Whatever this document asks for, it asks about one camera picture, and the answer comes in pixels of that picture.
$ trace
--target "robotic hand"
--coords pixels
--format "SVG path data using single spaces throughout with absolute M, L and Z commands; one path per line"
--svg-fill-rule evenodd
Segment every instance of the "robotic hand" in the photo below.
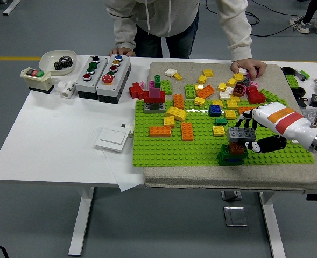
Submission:
M 315 121 L 310 123 L 289 107 L 272 102 L 243 112 L 235 127 L 239 127 L 245 121 L 244 127 L 248 128 L 250 120 L 253 120 L 254 130 L 257 124 L 260 124 L 277 134 L 258 141 L 246 142 L 246 147 L 254 152 L 266 153 L 283 149 L 287 140 L 297 140 L 306 150 L 317 152 L 317 116 Z

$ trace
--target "green button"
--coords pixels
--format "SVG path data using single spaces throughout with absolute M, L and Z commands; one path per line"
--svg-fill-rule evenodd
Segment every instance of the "green button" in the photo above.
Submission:
M 41 78 L 44 74 L 45 74 L 44 71 L 38 71 L 38 73 L 36 74 L 36 77 Z

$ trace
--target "orange lego brick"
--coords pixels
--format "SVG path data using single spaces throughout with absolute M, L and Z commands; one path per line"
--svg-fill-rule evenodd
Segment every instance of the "orange lego brick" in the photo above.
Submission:
M 243 155 L 244 146 L 238 142 L 229 142 L 229 150 L 231 155 Z
M 184 96 L 182 94 L 174 94 L 174 107 L 178 109 L 185 109 Z
M 252 110 L 254 108 L 256 108 L 256 106 L 239 106 L 238 113 L 242 114 L 243 112 L 248 111 L 248 110 Z
M 207 98 L 209 96 L 211 96 L 214 93 L 214 89 L 211 87 L 211 85 L 207 85 L 205 88 L 203 88 L 202 90 L 199 90 L 196 95 L 199 98 Z
M 193 141 L 193 126 L 192 123 L 181 123 L 182 141 Z
M 151 126 L 150 137 L 170 137 L 171 128 L 169 126 Z

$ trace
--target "green lego baseplate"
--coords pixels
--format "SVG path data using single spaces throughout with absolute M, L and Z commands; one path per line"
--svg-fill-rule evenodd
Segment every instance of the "green lego baseplate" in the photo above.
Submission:
M 136 101 L 135 135 L 133 142 L 133 165 L 136 167 L 164 167 L 164 166 L 219 166 L 218 154 L 221 146 L 227 145 L 227 136 L 213 136 L 213 126 L 216 117 L 208 114 L 211 100 L 206 100 L 204 106 L 197 106 L 194 101 L 184 100 L 187 118 L 185 122 L 193 125 L 193 141 L 182 141 L 181 122 L 175 121 L 171 137 L 150 137 L 150 126 L 163 126 L 164 114 L 144 113 L 144 101 Z M 165 111 L 173 106 L 173 101 L 165 102 Z M 250 105 L 247 100 L 242 100 L 238 106 Z M 225 131 L 230 126 L 235 126 L 236 120 L 228 120 L 224 126 Z M 258 126 L 256 129 L 257 140 L 275 135 L 271 130 Z M 285 149 L 258 154 L 248 151 L 244 165 L 270 165 L 270 164 L 311 164 L 313 156 L 300 144 L 288 141 Z

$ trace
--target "red lego brick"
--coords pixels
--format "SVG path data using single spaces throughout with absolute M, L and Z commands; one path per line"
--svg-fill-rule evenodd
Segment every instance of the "red lego brick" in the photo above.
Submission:
M 165 92 L 161 91 L 159 98 L 150 98 L 149 92 L 145 91 L 144 92 L 144 102 L 145 103 L 163 103 L 163 102 L 165 102 Z

